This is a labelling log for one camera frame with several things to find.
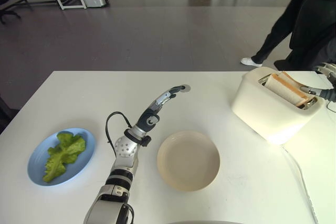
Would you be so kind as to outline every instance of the robot finger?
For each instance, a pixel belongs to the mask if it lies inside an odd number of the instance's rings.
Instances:
[[[330,63],[322,63],[316,66],[316,72],[324,74],[331,84],[336,87],[336,65]]]

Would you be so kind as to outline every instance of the office chair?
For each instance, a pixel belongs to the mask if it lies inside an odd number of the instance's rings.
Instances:
[[[0,97],[0,133],[9,125],[19,110],[11,109]]]
[[[9,0],[0,0],[0,5],[3,5],[5,3],[7,3]],[[17,18],[21,18],[16,12],[12,11],[12,10],[0,10],[0,22],[2,24],[5,24],[5,22],[2,20],[2,17],[4,15],[14,15]]]
[[[321,62],[336,63],[335,52],[321,54],[334,43],[336,0],[304,0],[300,8],[285,60],[277,60],[278,70],[312,70]]]

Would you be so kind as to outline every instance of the robotic hand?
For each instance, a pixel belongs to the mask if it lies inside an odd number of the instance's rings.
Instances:
[[[86,214],[84,224],[127,224],[129,211],[132,213],[133,224],[134,211],[127,202],[138,166],[139,148],[147,146],[151,141],[146,133],[160,120],[157,114],[162,106],[176,97],[176,93],[189,91],[188,85],[181,85],[164,92],[142,113],[136,125],[125,130],[124,136],[116,141],[116,159],[110,175]]]
[[[308,94],[317,95],[331,102],[336,102],[336,65],[329,63],[321,63],[316,66],[316,72],[322,73],[327,76],[331,82],[333,89],[316,89],[312,87],[303,86],[301,90]]]

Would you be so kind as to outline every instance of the person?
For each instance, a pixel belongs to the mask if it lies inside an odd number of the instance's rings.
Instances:
[[[291,0],[285,12],[273,25],[261,49],[251,58],[241,59],[240,63],[248,66],[261,67],[263,61],[267,59],[272,50],[293,31],[303,1],[304,0]]]

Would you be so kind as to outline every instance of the white table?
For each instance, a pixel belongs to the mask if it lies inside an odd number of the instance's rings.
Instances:
[[[82,223],[114,160],[104,133],[107,115],[122,111],[135,123],[161,92],[187,83],[191,92],[179,93],[164,106],[161,121],[150,134],[152,142],[139,153],[129,201],[135,209],[135,223],[313,224],[294,166],[279,146],[268,144],[230,109],[243,74],[52,73],[0,136],[0,223]],[[294,72],[292,76],[316,87],[330,86],[315,73]],[[323,108],[286,144],[302,167],[320,224],[335,223],[335,125],[335,114]],[[27,176],[30,154],[44,138],[68,127],[86,128],[96,137],[91,162],[62,185],[35,185]],[[110,121],[114,140],[125,127],[117,116]],[[194,193],[172,189],[156,169],[160,144],[181,130],[208,135],[221,156],[214,182]]]

